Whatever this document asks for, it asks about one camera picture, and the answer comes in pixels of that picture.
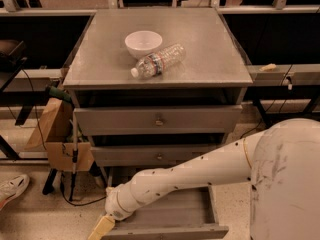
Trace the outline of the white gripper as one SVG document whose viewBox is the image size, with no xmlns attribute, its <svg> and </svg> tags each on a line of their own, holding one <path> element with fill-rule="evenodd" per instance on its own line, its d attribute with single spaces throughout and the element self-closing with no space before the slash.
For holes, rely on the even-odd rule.
<svg viewBox="0 0 320 240">
<path fill-rule="evenodd" d="M 98 220 L 87 240 L 101 240 L 114 228 L 115 220 L 122 221 L 137 209 L 137 201 L 131 193 L 129 184 L 107 187 L 106 194 L 105 211 L 108 215 Z"/>
</svg>

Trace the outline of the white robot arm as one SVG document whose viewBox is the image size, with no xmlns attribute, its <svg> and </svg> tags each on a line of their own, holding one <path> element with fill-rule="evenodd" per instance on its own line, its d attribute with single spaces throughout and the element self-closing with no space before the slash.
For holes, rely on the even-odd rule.
<svg viewBox="0 0 320 240">
<path fill-rule="evenodd" d="M 320 122 L 295 118 L 167 169 L 147 169 L 106 190 L 101 240 L 137 209 L 173 191 L 251 183 L 253 240 L 320 240 Z"/>
</svg>

